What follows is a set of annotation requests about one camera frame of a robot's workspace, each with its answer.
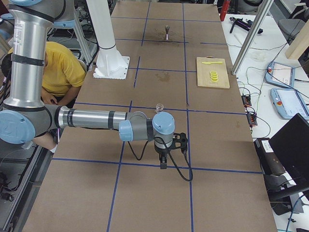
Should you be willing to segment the red bottle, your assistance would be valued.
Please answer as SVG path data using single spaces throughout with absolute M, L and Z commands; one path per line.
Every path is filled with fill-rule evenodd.
M 223 22 L 230 5 L 230 0 L 224 0 L 220 11 L 220 21 Z

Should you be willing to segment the person in yellow shirt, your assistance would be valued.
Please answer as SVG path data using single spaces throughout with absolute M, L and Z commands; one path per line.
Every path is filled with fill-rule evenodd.
M 41 99 L 46 104 L 72 108 L 84 82 L 85 71 L 65 46 L 46 43 Z

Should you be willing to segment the lower blue teach pendant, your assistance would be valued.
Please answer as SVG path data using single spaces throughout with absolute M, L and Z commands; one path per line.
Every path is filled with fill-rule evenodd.
M 305 120 L 309 120 L 309 109 L 296 90 L 291 88 L 272 88 L 270 96 L 278 114 L 283 119 L 291 119 L 299 113 Z

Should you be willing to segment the steel jigger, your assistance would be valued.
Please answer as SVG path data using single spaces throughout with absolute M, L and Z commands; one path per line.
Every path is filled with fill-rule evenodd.
M 170 27 L 169 27 L 168 25 L 165 26 L 165 32 L 166 32 L 165 40 L 166 40 L 166 41 L 169 40 L 169 28 L 170 28 Z

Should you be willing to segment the upper blue teach pendant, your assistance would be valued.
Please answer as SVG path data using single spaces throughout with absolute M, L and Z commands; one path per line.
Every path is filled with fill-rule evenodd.
M 265 82 L 283 88 L 293 87 L 295 68 L 273 61 L 267 67 Z

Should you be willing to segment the blue teach pendant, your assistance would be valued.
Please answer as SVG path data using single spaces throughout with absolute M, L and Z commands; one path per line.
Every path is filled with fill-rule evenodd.
M 270 96 L 278 114 L 283 119 L 291 119 L 299 113 L 305 120 L 309 120 L 309 109 L 296 90 L 291 88 L 272 88 Z
M 295 68 L 273 61 L 267 67 L 265 82 L 283 88 L 293 87 Z

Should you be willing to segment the black monitor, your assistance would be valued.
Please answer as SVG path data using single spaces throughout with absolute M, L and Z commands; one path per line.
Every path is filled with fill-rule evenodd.
M 295 186 L 268 194 L 278 200 L 292 194 L 309 191 L 309 123 L 297 113 L 272 138 L 270 146 L 296 182 Z

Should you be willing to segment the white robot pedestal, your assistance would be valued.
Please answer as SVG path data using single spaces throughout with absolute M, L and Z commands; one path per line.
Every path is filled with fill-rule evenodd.
M 108 2 L 88 0 L 87 6 L 99 46 L 95 78 L 126 79 L 130 57 L 117 50 Z

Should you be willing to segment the yellow plastic knife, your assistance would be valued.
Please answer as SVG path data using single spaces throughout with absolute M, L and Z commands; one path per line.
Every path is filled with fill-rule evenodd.
M 211 65 L 211 64 L 223 64 L 222 61 L 203 61 L 202 64 Z

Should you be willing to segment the clear glass cup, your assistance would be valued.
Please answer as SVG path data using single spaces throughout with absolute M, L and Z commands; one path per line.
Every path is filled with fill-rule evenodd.
M 164 105 L 161 104 L 161 103 L 158 103 L 156 105 L 156 110 L 155 111 L 156 111 L 157 114 L 160 113 L 160 112 L 163 112 L 164 111 Z

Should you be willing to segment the black computer box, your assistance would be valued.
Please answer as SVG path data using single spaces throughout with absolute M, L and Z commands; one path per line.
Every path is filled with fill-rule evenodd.
M 254 146 L 264 173 L 280 176 L 285 173 L 285 168 L 274 153 L 269 140 L 269 138 L 257 138 L 254 141 Z

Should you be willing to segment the aluminium frame post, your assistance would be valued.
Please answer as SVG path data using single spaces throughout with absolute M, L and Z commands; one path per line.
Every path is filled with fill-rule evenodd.
M 267 13 L 269 12 L 269 9 L 271 7 L 271 5 L 273 4 L 274 0 L 264 0 L 257 12 L 257 15 L 255 16 L 254 18 L 254 21 L 253 21 L 253 25 L 251 26 L 251 29 L 249 30 L 245 40 L 244 40 L 244 43 L 241 47 L 241 50 L 236 58 L 236 61 L 233 65 L 233 68 L 232 68 L 232 75 L 236 75 L 237 72 L 239 71 L 244 59 L 245 59 L 245 56 L 247 55 L 253 41 L 254 41 L 254 38 L 255 36 L 257 35 L 258 33 L 258 30 L 260 29 L 260 26 L 261 24 L 263 23 L 264 21 L 264 18 L 266 17 Z

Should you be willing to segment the bamboo cutting board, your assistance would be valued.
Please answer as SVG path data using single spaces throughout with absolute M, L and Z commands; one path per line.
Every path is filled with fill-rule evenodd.
M 197 57 L 196 64 L 199 87 L 230 88 L 226 63 L 223 58 Z

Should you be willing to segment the black purple tool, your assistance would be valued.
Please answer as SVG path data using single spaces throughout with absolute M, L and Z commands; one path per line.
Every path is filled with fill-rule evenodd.
M 251 29 L 252 25 L 253 25 L 253 21 L 251 21 L 251 20 L 243 21 L 242 18 L 235 18 L 235 17 L 230 17 L 229 19 L 230 19 L 230 21 L 233 22 L 229 33 L 233 32 L 235 25 L 241 27 L 242 29 L 244 29 L 246 31 L 249 31 Z

